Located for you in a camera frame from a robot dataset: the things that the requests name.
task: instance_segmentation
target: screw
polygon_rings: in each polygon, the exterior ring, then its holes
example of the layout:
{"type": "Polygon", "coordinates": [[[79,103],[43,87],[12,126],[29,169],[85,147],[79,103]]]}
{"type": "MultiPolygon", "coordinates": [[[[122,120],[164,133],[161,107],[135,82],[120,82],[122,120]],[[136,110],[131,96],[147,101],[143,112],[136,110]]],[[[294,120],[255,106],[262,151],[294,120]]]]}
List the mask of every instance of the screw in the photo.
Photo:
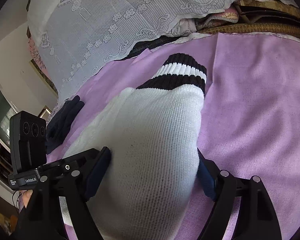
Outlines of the screw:
{"type": "Polygon", "coordinates": [[[260,182],[261,181],[260,177],[258,177],[258,176],[253,176],[252,179],[255,182],[260,182]]]}
{"type": "Polygon", "coordinates": [[[40,178],[40,181],[41,181],[41,182],[45,182],[47,179],[48,179],[47,176],[42,176],[42,177],[40,178]]]}
{"type": "Polygon", "coordinates": [[[220,175],[221,175],[222,177],[228,177],[228,176],[229,176],[229,172],[228,172],[228,171],[225,171],[225,170],[222,170],[222,171],[220,171],[220,175]]]}
{"type": "Polygon", "coordinates": [[[77,177],[77,176],[79,176],[80,175],[80,171],[78,171],[78,170],[75,170],[75,171],[72,171],[71,172],[71,176],[72,177],[77,177]]]}

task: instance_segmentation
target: white sock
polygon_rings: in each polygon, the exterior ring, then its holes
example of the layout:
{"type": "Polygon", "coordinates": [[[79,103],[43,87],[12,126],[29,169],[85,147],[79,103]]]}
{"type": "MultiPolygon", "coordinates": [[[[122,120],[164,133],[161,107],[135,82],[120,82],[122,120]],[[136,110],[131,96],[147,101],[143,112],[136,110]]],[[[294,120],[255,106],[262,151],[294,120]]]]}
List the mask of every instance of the white sock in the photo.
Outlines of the white sock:
{"type": "MultiPolygon", "coordinates": [[[[156,75],[126,88],[89,124],[64,158],[107,146],[111,164],[87,205],[105,239],[173,239],[198,170],[206,69],[173,54],[156,75]]],[[[64,200],[66,224],[71,225],[64,200]]]]}

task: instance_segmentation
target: purple cloth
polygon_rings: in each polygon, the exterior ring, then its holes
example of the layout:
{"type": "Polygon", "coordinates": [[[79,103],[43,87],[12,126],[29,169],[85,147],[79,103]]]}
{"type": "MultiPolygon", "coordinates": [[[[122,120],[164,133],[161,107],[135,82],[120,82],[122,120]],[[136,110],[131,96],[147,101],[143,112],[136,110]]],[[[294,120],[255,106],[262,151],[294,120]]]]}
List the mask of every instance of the purple cloth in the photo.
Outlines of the purple cloth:
{"type": "MultiPolygon", "coordinates": [[[[219,33],[110,62],[77,93],[85,106],[49,161],[61,158],[121,90],[151,78],[169,55],[178,52],[207,68],[198,148],[234,176],[260,176],[274,204],[282,239],[290,239],[300,226],[300,43],[296,41],[219,33]]],[[[175,240],[197,239],[212,205],[196,181],[175,240]]],[[[238,206],[237,201],[224,239],[232,236],[238,206]]],[[[76,239],[73,229],[67,229],[70,239],[76,239]]]]}

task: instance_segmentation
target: wall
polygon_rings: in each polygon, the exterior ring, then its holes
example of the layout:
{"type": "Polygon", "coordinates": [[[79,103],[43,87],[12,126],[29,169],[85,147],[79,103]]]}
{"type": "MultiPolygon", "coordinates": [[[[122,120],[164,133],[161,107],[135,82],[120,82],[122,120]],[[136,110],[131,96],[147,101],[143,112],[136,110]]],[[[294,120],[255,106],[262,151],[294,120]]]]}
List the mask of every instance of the wall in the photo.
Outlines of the wall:
{"type": "Polygon", "coordinates": [[[27,21],[28,0],[7,0],[0,10],[0,41],[27,21]]]}
{"type": "MultiPolygon", "coordinates": [[[[29,64],[27,2],[7,0],[0,11],[0,84],[2,93],[19,111],[38,115],[45,105],[53,109],[57,97],[29,64]]],[[[13,204],[12,190],[1,181],[0,197],[13,204]]]]}
{"type": "Polygon", "coordinates": [[[19,111],[38,115],[45,105],[53,109],[57,98],[29,64],[27,23],[0,41],[2,93],[19,111]]]}

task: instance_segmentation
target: white stripe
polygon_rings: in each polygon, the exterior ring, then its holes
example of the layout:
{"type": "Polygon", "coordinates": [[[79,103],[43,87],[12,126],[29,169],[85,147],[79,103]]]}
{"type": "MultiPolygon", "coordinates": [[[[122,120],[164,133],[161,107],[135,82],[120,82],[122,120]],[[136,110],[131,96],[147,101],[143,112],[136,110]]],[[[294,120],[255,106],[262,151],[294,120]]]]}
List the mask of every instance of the white stripe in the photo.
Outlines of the white stripe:
{"type": "Polygon", "coordinates": [[[201,77],[205,83],[207,82],[207,76],[199,69],[195,67],[191,67],[189,65],[175,63],[175,62],[162,66],[152,78],[161,75],[166,75],[166,74],[188,75],[188,76],[194,75],[194,76],[201,77]]]}

